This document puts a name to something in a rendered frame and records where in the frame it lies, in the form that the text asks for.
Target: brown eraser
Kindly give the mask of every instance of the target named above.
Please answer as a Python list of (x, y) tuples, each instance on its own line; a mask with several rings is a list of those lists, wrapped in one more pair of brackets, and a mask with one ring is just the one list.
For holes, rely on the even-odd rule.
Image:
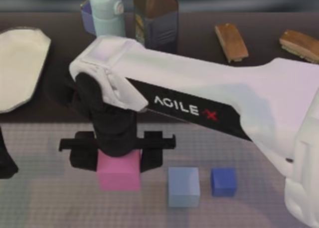
[(286, 30), (279, 38), (286, 51), (309, 62), (319, 63), (319, 41), (301, 32)]
[(231, 23), (217, 25), (215, 32), (228, 62), (238, 62), (249, 56), (245, 42), (235, 25)]

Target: gray tile floor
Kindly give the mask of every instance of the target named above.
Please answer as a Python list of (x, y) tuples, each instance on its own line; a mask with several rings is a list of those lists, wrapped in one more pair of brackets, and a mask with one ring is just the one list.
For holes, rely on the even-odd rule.
[[(60, 138), (91, 130), (88, 124), (2, 124), (20, 172), (0, 180), (0, 228), (305, 228), (286, 210), (284, 178), (250, 142), (185, 124), (142, 124), (176, 134), (165, 165), (143, 174), (141, 192), (102, 192), (95, 173), (73, 169)], [(200, 206), (169, 209), (168, 166), (199, 167)], [(212, 167), (235, 167), (234, 198), (210, 195)]]

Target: white plate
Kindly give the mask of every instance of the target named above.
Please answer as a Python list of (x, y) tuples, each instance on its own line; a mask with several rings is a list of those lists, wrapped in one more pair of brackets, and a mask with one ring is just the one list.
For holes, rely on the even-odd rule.
[(32, 98), (50, 44), (51, 39), (37, 28), (18, 27), (0, 33), (0, 113)]

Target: pink cube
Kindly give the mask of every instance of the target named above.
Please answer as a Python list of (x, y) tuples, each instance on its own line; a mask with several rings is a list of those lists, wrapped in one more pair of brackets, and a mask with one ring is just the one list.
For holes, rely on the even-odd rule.
[(138, 191), (141, 189), (139, 150), (122, 157), (110, 157), (99, 150), (97, 175), (104, 191)]

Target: bottle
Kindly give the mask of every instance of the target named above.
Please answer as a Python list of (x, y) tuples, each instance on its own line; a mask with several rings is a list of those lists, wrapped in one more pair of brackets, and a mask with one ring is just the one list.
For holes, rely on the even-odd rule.
[(90, 0), (90, 4), (96, 36), (126, 36), (122, 0)]
[(177, 53), (178, 1), (134, 0), (135, 37), (145, 48)]

